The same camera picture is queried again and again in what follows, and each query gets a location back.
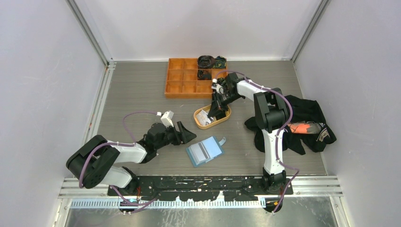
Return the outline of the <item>black and white card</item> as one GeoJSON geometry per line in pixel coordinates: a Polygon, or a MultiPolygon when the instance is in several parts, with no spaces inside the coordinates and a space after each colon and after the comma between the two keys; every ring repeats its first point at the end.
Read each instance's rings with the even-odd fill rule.
{"type": "Polygon", "coordinates": [[[189,146],[188,151],[197,165],[210,159],[210,155],[202,142],[189,146]]]}

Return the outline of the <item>blue leather card holder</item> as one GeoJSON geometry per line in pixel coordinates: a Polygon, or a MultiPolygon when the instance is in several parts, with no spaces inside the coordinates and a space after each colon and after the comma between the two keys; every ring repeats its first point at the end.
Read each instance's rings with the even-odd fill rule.
{"type": "Polygon", "coordinates": [[[186,152],[193,167],[197,168],[223,155],[223,145],[225,142],[225,137],[223,137],[221,140],[218,140],[217,137],[212,136],[187,147],[186,152]]]}

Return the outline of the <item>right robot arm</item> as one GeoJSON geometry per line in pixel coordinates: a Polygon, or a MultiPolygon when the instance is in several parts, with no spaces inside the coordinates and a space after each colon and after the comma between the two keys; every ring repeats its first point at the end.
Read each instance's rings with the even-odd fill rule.
{"type": "Polygon", "coordinates": [[[265,151],[261,185],[266,193],[275,194],[287,180],[282,161],[282,134],[293,115],[289,101],[279,88],[258,85],[247,77],[239,78],[235,72],[213,79],[211,89],[208,118],[222,119],[228,105],[239,98],[253,101],[254,119],[261,130],[265,151]]]}

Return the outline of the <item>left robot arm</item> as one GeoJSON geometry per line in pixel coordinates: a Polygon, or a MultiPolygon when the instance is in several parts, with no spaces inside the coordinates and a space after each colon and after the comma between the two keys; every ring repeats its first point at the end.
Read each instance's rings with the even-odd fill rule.
{"type": "Polygon", "coordinates": [[[147,163],[157,156],[159,149],[187,144],[196,137],[181,121],[176,126],[154,123],[142,139],[131,144],[96,135],[69,157],[66,168],[77,177],[80,188],[91,189],[99,184],[108,184],[120,188],[126,195],[133,195],[138,189],[136,175],[116,164],[147,163]]]}

